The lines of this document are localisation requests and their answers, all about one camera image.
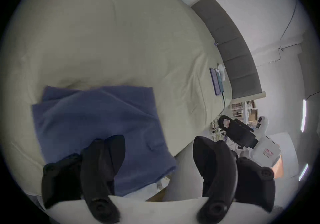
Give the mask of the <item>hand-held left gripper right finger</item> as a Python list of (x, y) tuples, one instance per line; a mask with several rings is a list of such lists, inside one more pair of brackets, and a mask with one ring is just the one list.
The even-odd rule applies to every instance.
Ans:
[(252, 204), (271, 213), (275, 202), (274, 172), (235, 151), (219, 140), (197, 136), (193, 159), (203, 178), (202, 197), (208, 197), (197, 213), (198, 222), (220, 222), (231, 204)]

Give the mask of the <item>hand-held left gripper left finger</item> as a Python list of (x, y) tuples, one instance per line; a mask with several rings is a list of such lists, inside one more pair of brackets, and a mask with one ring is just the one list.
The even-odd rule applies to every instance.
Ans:
[(98, 221), (120, 221), (111, 201), (115, 176), (126, 155), (123, 135), (95, 139), (80, 154), (71, 154), (43, 167), (42, 201), (46, 210), (60, 202), (84, 199)]

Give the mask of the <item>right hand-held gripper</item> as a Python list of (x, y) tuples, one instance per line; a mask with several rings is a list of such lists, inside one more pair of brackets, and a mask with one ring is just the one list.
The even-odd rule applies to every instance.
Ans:
[(250, 144), (238, 146), (236, 153), (239, 157), (246, 157), (263, 167), (273, 167), (280, 158), (281, 149), (278, 144), (266, 136), (269, 120), (265, 116), (258, 118), (254, 127), (249, 127), (238, 119), (222, 115), (218, 119), (218, 126), (226, 135), (237, 144)]

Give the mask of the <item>person's right hand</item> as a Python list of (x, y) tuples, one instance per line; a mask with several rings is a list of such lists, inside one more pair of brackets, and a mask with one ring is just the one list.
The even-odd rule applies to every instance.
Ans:
[(274, 173), (274, 179), (284, 177), (284, 165), (283, 165), (283, 158), (281, 154), (279, 155), (276, 163), (271, 167), (271, 170)]

